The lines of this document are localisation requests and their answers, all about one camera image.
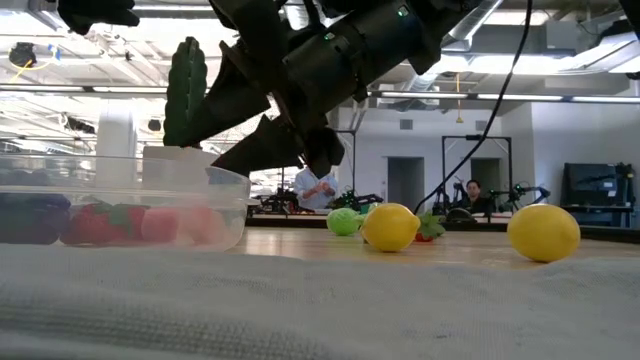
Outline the pink toy fruit piece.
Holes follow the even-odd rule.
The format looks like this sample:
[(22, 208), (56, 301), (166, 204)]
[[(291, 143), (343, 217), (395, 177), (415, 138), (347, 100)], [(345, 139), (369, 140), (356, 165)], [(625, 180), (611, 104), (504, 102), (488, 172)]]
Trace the pink toy fruit piece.
[(169, 243), (177, 238), (179, 212), (173, 208), (150, 208), (141, 224), (142, 239), (147, 243)]
[(224, 216), (209, 207), (189, 207), (183, 211), (183, 229), (196, 245), (218, 245), (226, 240)]

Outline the black ceiling spotlight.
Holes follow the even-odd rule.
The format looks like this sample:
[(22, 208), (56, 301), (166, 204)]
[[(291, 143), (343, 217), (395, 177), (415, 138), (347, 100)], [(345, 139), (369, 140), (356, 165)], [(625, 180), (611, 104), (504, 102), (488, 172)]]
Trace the black ceiling spotlight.
[(9, 61), (20, 68), (31, 68), (37, 64), (34, 53), (34, 44), (30, 42), (17, 42), (9, 51)]

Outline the red toy strawberry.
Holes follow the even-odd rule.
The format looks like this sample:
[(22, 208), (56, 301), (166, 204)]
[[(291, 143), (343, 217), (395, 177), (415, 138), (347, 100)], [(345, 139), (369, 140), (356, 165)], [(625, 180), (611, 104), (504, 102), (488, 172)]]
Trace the red toy strawberry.
[(429, 210), (420, 215), (419, 219), (421, 225), (415, 236), (415, 241), (417, 242), (432, 242), (446, 232), (442, 225), (445, 219), (443, 215), (434, 214)]
[(148, 207), (105, 202), (81, 206), (71, 217), (60, 241), (66, 245), (110, 245), (142, 240), (142, 221)]

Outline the black metal rig frame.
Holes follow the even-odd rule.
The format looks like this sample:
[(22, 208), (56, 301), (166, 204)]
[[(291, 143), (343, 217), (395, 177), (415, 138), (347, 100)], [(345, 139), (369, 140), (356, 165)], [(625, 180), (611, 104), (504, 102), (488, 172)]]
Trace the black metal rig frame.
[[(352, 182), (354, 180), (355, 159), (356, 159), (354, 135), (347, 132), (339, 132), (338, 139), (340, 140), (341, 144), (345, 149), (345, 155), (341, 163), (339, 165), (333, 166), (332, 170), (329, 172), (334, 175), (338, 183), (337, 194), (333, 199), (339, 197), (347, 190), (353, 189)], [(291, 184), (292, 191), (294, 191), (295, 177), (293, 178), (293, 182)]]
[[(448, 148), (446, 147), (447, 141), (449, 139), (453, 139), (454, 142), (458, 140), (464, 140), (469, 142), (474, 142), (475, 145), (471, 148), (469, 153), (463, 156), (460, 162), (454, 166), (449, 172), (447, 172), (447, 152)], [(498, 147), (500, 147), (503, 152), (507, 155), (507, 179), (508, 185), (504, 191), (510, 190), (514, 186), (513, 180), (513, 155), (512, 155), (512, 138), (506, 136), (484, 136), (482, 134), (469, 134), (469, 135), (443, 135), (441, 137), (441, 165), (442, 165), (442, 182), (440, 185), (436, 187), (437, 189), (441, 186), (444, 187), (444, 190), (447, 194), (447, 184), (448, 182), (457, 176), (458, 171), (469, 161), (472, 159), (475, 152), (484, 144), (486, 140), (490, 140), (493, 143), (496, 143)]]

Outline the purple toy grape bunch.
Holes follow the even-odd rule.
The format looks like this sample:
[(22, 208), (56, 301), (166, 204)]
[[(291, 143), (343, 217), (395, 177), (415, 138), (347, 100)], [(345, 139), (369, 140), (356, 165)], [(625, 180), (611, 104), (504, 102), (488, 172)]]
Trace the purple toy grape bunch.
[(0, 193), (0, 243), (51, 245), (70, 223), (61, 194)]

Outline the tall green cactus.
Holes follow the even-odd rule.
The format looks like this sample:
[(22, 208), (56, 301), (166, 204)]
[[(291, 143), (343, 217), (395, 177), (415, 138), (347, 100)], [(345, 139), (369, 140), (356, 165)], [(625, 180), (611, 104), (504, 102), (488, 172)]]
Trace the tall green cactus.
[(204, 52), (194, 37), (186, 37), (172, 56), (166, 89), (165, 146), (199, 148), (188, 138), (194, 114), (205, 97), (208, 68)]

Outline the black table edge frame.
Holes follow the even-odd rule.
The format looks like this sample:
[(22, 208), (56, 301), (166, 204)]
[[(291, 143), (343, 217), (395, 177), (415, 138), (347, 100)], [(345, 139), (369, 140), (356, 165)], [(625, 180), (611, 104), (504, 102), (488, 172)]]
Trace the black table edge frame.
[[(265, 215), (248, 217), (245, 225), (249, 227), (309, 228), (326, 229), (326, 219), (321, 216), (281, 216)], [(499, 232), (507, 231), (506, 223), (448, 223), (443, 224), (447, 232)], [(614, 227), (581, 226), (583, 239), (640, 245), (640, 230)]]

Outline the black dome-shaped object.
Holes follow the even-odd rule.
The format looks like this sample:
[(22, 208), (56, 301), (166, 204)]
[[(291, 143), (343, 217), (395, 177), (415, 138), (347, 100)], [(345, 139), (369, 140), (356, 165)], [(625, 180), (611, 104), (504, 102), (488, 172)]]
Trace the black dome-shaped object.
[(445, 217), (446, 223), (476, 223), (473, 215), (464, 208), (453, 208), (448, 211)]

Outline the white column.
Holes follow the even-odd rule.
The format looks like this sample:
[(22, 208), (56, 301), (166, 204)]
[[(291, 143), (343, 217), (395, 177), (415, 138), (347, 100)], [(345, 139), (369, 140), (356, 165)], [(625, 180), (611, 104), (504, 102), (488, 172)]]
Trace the white column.
[(116, 193), (99, 194), (108, 204), (133, 204), (133, 197), (120, 193), (137, 180), (137, 130), (130, 101), (110, 99), (102, 108), (96, 144), (96, 185)]

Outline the black and red robot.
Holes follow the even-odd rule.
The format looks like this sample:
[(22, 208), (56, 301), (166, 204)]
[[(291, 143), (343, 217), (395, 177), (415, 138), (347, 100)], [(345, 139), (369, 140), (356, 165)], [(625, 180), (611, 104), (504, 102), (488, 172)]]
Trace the black and red robot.
[(293, 214), (299, 210), (298, 197), (292, 190), (278, 188), (275, 194), (260, 199), (260, 207), (265, 214)]

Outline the clear plastic tupperware container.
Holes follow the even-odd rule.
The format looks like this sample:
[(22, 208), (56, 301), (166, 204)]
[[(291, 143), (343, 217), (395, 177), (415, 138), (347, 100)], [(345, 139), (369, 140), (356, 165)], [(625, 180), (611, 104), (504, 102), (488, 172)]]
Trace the clear plastic tupperware container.
[(0, 243), (225, 251), (254, 205), (248, 178), (175, 160), (0, 154)]

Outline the dark blue robot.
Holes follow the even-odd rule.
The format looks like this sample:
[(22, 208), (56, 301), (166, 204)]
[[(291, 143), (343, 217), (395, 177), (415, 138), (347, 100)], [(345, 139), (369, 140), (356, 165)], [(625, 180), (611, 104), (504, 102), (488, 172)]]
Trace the dark blue robot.
[(445, 215), (450, 209), (460, 204), (465, 195), (464, 186), (458, 182), (454, 184), (453, 188), (453, 198), (450, 198), (446, 194), (443, 186), (437, 189), (436, 200), (432, 206), (432, 213), (434, 215)]

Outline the green and black robot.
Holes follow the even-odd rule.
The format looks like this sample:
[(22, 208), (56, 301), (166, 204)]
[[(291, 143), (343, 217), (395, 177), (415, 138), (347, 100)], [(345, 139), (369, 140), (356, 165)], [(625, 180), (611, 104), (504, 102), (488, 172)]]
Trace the green and black robot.
[(364, 204), (370, 204), (374, 202), (382, 203), (383, 198), (376, 194), (357, 195), (354, 190), (347, 190), (339, 197), (333, 199), (329, 207), (331, 209), (350, 208), (356, 212)]

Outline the person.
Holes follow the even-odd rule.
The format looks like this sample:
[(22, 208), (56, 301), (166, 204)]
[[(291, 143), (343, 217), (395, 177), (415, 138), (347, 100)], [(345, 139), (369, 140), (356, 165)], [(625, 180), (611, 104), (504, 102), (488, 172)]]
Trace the person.
[(495, 202), (489, 197), (482, 196), (480, 183), (471, 179), (466, 184), (467, 197), (458, 203), (458, 207), (471, 214), (484, 214), (488, 216), (495, 211)]
[(317, 177), (308, 167), (297, 173), (294, 180), (298, 205), (308, 210), (326, 208), (337, 194), (337, 190), (338, 183), (332, 173)]

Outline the white square plant pot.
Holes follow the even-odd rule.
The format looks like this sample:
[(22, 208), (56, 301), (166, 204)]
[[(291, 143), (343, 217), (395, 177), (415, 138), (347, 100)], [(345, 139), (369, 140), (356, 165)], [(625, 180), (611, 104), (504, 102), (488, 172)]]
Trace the white square plant pot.
[[(205, 193), (209, 189), (209, 169), (214, 156), (196, 148), (176, 146), (143, 150), (143, 185), (146, 189), (174, 193)], [(179, 212), (179, 230), (183, 229), (183, 211), (194, 207), (194, 200), (173, 200), (168, 205), (150, 208), (173, 208)]]

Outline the black monitor screen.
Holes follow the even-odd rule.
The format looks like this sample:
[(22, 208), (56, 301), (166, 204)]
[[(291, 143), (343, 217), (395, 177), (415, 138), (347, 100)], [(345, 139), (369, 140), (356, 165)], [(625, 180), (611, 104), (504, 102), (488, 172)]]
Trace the black monitor screen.
[(565, 163), (561, 204), (632, 207), (635, 171), (630, 164)]

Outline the grey woven cloth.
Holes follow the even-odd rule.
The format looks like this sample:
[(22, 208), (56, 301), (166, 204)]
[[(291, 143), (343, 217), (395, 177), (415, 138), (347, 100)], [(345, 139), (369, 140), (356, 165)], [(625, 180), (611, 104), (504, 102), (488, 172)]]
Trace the grey woven cloth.
[(529, 270), (0, 245), (0, 360), (640, 360), (640, 259)]

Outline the round light green toy fruit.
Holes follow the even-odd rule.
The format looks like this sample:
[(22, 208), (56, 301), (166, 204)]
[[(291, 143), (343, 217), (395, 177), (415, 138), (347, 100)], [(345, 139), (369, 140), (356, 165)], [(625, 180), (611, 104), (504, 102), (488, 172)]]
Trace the round light green toy fruit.
[(327, 228), (337, 236), (354, 235), (364, 221), (364, 216), (351, 208), (332, 210), (327, 218)]

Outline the yellow toy lemon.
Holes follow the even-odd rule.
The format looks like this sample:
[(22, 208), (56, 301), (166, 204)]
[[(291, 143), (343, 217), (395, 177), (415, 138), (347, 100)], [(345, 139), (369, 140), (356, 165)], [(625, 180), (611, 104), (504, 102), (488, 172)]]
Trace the yellow toy lemon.
[(551, 263), (571, 256), (581, 243), (581, 230), (566, 210), (532, 204), (518, 210), (507, 224), (507, 237), (522, 256)]
[(360, 233), (379, 251), (400, 252), (414, 241), (420, 226), (420, 219), (404, 205), (384, 203), (368, 212)]

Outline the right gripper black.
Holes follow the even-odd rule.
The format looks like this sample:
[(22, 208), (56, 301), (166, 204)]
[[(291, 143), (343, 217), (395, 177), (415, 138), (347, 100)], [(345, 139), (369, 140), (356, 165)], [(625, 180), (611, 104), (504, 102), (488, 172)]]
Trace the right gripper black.
[(220, 155), (213, 167), (237, 174), (307, 165), (326, 175), (345, 153), (322, 113), (310, 109), (283, 61), (253, 59), (242, 45), (222, 42), (218, 75), (181, 131), (181, 146), (193, 146), (268, 110), (274, 99), (280, 114), (263, 115), (254, 132)]

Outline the silver smooth air duct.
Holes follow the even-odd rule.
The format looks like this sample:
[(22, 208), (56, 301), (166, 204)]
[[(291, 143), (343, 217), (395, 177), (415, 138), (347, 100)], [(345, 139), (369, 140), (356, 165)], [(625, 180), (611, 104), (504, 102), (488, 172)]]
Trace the silver smooth air duct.
[[(504, 0), (482, 0), (480, 4), (465, 16), (461, 22), (446, 33), (441, 41), (441, 52), (451, 50), (457, 53), (467, 52), (471, 49), (473, 36), (480, 27), (488, 20)], [(460, 68), (455, 65), (467, 65), (468, 61), (462, 57), (440, 55), (440, 60), (422, 75), (415, 75), (403, 89), (411, 92), (428, 91), (436, 79), (446, 72), (460, 72)]]

